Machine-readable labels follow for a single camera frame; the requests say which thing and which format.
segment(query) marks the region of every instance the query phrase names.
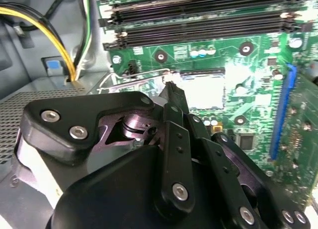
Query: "blue connector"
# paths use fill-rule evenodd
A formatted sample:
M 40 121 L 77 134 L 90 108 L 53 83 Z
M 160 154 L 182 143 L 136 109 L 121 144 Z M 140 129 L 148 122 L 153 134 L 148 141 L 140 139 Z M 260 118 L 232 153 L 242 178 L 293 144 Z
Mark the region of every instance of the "blue connector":
M 287 64 L 290 68 L 286 79 L 284 80 L 282 94 L 279 100 L 276 121 L 273 130 L 273 137 L 270 145 L 270 156 L 272 160 L 277 158 L 279 142 L 282 135 L 284 120 L 287 111 L 287 105 L 289 102 L 289 95 L 292 89 L 295 86 L 296 75 L 297 75 L 297 68 L 292 64 Z

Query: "black plastic bracket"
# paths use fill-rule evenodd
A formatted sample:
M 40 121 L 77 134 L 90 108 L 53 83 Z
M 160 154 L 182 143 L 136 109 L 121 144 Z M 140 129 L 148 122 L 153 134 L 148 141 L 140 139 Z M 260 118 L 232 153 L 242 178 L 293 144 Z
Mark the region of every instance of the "black plastic bracket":
M 239 168 L 238 181 L 241 185 L 248 186 L 256 195 L 259 214 L 269 228 L 310 228 L 306 215 L 285 195 L 284 190 L 274 184 L 227 135 L 215 133 L 211 139 L 222 147 L 226 156 Z M 296 213 L 301 214 L 305 223 L 297 219 Z
M 213 176 L 213 191 L 219 194 L 218 203 L 222 205 L 220 213 L 225 228 L 268 228 L 251 207 L 221 146 L 209 139 L 203 122 L 193 114 L 186 116 L 186 122 L 191 134 L 191 150 L 201 156 L 199 158 L 207 164 Z M 249 215 L 249 223 L 243 219 L 242 210 Z
M 179 220 L 195 205 L 189 132 L 183 128 L 183 112 L 176 105 L 164 106 L 163 124 L 158 131 L 158 178 L 155 206 L 168 220 Z
M 107 126 L 106 140 L 115 124 L 130 114 L 149 115 L 154 103 L 141 92 L 125 92 L 30 102 L 24 108 L 21 133 L 25 141 L 60 162 L 74 165 L 83 162 L 91 149 L 99 142 L 99 127 Z M 57 122 L 41 118 L 45 110 L 54 110 L 60 115 Z M 99 124 L 106 116 L 107 121 Z M 72 138 L 70 128 L 84 127 L 88 136 L 83 140 Z

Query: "perforated metal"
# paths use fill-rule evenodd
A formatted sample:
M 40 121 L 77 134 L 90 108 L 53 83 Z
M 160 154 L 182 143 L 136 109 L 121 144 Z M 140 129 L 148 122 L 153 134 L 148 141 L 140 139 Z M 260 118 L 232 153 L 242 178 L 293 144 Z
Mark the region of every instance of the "perforated metal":
M 15 139 L 19 129 L 22 111 L 25 105 L 31 101 L 76 96 L 81 94 L 84 88 L 20 92 L 7 101 L 0 104 L 0 164 L 7 162 L 12 155 Z

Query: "chip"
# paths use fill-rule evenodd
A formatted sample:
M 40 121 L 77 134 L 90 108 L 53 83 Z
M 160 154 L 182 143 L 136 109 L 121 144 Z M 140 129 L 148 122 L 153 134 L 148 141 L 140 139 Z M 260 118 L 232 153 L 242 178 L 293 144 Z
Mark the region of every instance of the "chip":
M 214 126 L 213 127 L 213 133 L 222 132 L 223 126 Z
M 272 42 L 272 47 L 278 47 L 279 45 L 279 42 L 275 41 L 275 42 Z
M 275 59 L 275 58 L 268 59 L 268 60 L 267 60 L 267 65 L 268 65 L 268 66 L 277 65 L 277 59 Z
M 238 136 L 238 146 L 244 151 L 250 151 L 254 148 L 254 135 L 241 134 Z

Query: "screw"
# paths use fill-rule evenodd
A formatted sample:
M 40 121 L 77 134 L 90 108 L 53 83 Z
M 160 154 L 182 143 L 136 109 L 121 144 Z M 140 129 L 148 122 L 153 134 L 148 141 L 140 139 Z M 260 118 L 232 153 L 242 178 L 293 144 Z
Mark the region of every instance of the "screw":
M 57 122 L 60 119 L 60 115 L 56 111 L 47 110 L 42 112 L 41 118 L 43 121 Z
M 282 211 L 284 218 L 286 219 L 286 221 L 288 221 L 289 223 L 294 223 L 294 219 L 292 218 L 292 216 L 290 215 L 289 212 L 283 210 Z
M 225 141 L 225 142 L 228 141 L 228 138 L 227 138 L 226 136 L 224 136 L 224 135 L 221 135 L 221 139 L 222 139 L 223 141 Z
M 180 146 L 178 146 L 176 149 L 179 153 L 183 153 L 183 149 Z
M 70 128 L 70 135 L 76 140 L 84 140 L 87 138 L 88 132 L 83 126 L 73 126 Z
M 296 215 L 297 219 L 298 219 L 301 223 L 303 223 L 303 224 L 306 223 L 306 219 L 304 218 L 304 216 L 303 216 L 300 212 L 295 211 L 295 215 Z
M 179 199 L 180 201 L 185 201 L 188 199 L 188 191 L 183 185 L 179 183 L 175 183 L 172 186 L 172 191 L 173 191 L 173 194 L 176 196 L 176 198 Z
M 243 51 L 244 53 L 248 53 L 248 52 L 250 51 L 250 47 L 249 47 L 249 46 L 245 46 L 245 47 L 242 49 L 242 51 Z
M 271 171 L 271 170 L 268 170 L 265 172 L 265 174 L 268 176 L 268 177 L 272 177 L 274 175 L 274 172 Z
M 176 108 L 174 106 L 172 106 L 171 109 L 174 110 L 175 112 L 178 112 L 178 108 Z
M 151 101 L 150 101 L 147 97 L 145 97 L 145 96 L 143 96 L 143 97 L 141 98 L 141 101 L 142 101 L 143 103 L 145 103 L 145 104 L 150 104 L 150 103 L 151 103 Z
M 199 119 L 197 116 L 193 116 L 193 120 L 194 120 L 195 122 L 200 122 L 200 119 Z
M 11 188 L 15 188 L 15 187 L 18 186 L 18 184 L 19 184 L 19 179 L 18 179 L 15 175 L 13 175 L 13 176 L 10 178 L 10 187 L 11 187 Z
M 247 209 L 246 207 L 241 207 L 239 209 L 239 213 L 241 217 L 246 221 L 249 225 L 253 225 L 255 222 L 255 219 L 253 217 L 253 214 Z
M 118 55 L 115 55 L 115 56 L 113 57 L 113 63 L 114 63 L 114 64 L 120 64 L 120 63 L 121 63 L 121 57 L 118 56 Z

